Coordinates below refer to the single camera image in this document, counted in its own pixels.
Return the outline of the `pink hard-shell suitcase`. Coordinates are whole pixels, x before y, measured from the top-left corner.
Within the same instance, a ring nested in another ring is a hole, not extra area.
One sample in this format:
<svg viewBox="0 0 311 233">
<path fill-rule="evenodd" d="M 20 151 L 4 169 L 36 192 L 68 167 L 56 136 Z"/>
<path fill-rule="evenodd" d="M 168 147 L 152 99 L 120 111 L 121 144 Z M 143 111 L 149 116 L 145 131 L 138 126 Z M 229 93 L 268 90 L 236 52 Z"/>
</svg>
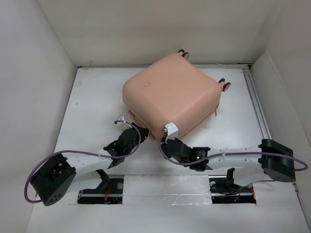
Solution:
<svg viewBox="0 0 311 233">
<path fill-rule="evenodd" d="M 139 126 L 159 139 L 165 125 L 173 123 L 184 137 L 214 113 L 230 83 L 206 75 L 188 61 L 180 49 L 127 80 L 122 100 Z"/>
</svg>

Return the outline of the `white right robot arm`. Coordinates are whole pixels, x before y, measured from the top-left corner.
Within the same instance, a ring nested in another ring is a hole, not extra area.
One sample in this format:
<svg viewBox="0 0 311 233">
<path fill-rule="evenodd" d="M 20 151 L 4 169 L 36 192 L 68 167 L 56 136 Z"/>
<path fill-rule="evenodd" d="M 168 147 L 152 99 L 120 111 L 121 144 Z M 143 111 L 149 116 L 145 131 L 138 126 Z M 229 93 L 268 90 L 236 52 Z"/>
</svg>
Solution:
<svg viewBox="0 0 311 233">
<path fill-rule="evenodd" d="M 191 148 L 177 138 L 161 139 L 159 149 L 171 163 L 198 172 L 227 168 L 225 186 L 230 191 L 266 179 L 283 183 L 296 180 L 293 150 L 272 139 L 241 149 Z"/>
</svg>

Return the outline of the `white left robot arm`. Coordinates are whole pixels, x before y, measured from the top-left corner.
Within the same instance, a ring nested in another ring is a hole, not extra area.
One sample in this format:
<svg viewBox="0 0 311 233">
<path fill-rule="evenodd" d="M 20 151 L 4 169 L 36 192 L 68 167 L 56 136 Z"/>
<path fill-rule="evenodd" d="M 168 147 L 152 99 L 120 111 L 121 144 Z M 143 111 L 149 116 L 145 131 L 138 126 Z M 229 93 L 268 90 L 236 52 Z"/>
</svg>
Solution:
<svg viewBox="0 0 311 233">
<path fill-rule="evenodd" d="M 136 152 L 149 134 L 147 128 L 135 123 L 128 124 L 117 140 L 103 148 L 102 152 L 67 150 L 56 152 L 43 159 L 32 170 L 24 187 L 24 197 L 29 203 L 42 202 L 51 206 L 60 201 L 65 194 L 83 189 L 104 192 L 109 188 L 110 178 L 105 169 L 110 169 L 124 162 L 125 158 Z M 39 200 L 28 197 L 31 185 Z"/>
</svg>

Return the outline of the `white foam cover block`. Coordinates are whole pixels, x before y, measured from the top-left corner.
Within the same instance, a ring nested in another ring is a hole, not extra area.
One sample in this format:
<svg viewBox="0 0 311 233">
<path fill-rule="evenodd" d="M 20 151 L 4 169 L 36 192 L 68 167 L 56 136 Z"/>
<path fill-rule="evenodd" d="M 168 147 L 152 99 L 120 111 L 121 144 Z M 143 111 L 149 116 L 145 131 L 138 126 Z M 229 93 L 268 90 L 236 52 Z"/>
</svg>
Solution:
<svg viewBox="0 0 311 233">
<path fill-rule="evenodd" d="M 125 176 L 124 205 L 210 205 L 208 175 Z"/>
</svg>

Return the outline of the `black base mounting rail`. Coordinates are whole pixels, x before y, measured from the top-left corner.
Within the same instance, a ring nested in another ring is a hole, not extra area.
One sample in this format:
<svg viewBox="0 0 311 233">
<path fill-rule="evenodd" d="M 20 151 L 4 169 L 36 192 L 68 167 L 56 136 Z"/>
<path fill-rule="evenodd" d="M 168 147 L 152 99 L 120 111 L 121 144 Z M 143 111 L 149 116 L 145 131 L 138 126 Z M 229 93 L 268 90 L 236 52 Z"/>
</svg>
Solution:
<svg viewBox="0 0 311 233">
<path fill-rule="evenodd" d="M 125 176 L 111 177 L 109 188 L 104 192 L 84 189 L 79 191 L 77 202 L 79 204 L 123 204 L 122 192 Z M 211 204 L 255 204 L 254 190 L 250 187 L 230 188 L 225 184 L 224 176 L 208 177 Z"/>
</svg>

